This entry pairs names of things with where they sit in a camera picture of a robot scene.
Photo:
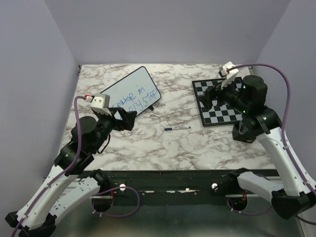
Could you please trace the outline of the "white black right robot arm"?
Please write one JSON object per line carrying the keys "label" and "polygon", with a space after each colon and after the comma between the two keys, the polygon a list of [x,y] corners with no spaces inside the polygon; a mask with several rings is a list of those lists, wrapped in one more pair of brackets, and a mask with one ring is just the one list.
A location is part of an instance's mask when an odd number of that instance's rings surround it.
{"label": "white black right robot arm", "polygon": [[316,182],[303,168],[286,134],[277,113],[265,105],[268,87],[255,75],[245,76],[242,87],[236,90],[233,83],[224,83],[208,88],[197,99],[209,110],[213,101],[229,105],[240,112],[242,120],[233,128],[233,139],[252,143],[258,140],[271,158],[281,183],[274,183],[257,176],[246,168],[229,174],[226,182],[219,185],[223,193],[234,194],[248,190],[272,204],[283,219],[290,219],[316,204]]}

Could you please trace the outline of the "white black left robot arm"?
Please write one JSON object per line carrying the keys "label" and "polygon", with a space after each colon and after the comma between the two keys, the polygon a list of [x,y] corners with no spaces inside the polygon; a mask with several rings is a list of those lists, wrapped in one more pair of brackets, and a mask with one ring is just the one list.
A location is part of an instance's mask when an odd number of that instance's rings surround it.
{"label": "white black left robot arm", "polygon": [[71,131],[72,138],[60,150],[47,178],[23,208],[5,217],[14,228],[12,236],[49,237],[58,222],[82,201],[109,192],[113,188],[110,179],[97,169],[79,187],[62,195],[94,161],[94,155],[103,151],[101,146],[108,145],[113,130],[133,129],[136,115],[136,111],[111,108],[108,114],[97,113],[95,118],[79,117],[75,110],[76,125]]}

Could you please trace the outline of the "black framed whiteboard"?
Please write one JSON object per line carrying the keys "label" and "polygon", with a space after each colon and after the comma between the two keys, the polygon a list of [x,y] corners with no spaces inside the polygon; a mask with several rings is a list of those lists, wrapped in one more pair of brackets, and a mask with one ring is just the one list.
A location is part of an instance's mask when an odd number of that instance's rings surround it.
{"label": "black framed whiteboard", "polygon": [[101,92],[110,96],[109,107],[121,107],[137,115],[153,109],[161,93],[146,67],[141,66]]}

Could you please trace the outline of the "white whiteboard marker pen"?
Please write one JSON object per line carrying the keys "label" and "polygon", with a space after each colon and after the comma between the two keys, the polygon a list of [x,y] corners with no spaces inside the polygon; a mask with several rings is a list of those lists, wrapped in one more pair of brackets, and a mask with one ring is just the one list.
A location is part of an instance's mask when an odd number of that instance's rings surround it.
{"label": "white whiteboard marker pen", "polygon": [[169,130],[186,130],[186,129],[191,129],[191,127],[190,126],[173,127],[173,128],[170,128]]}

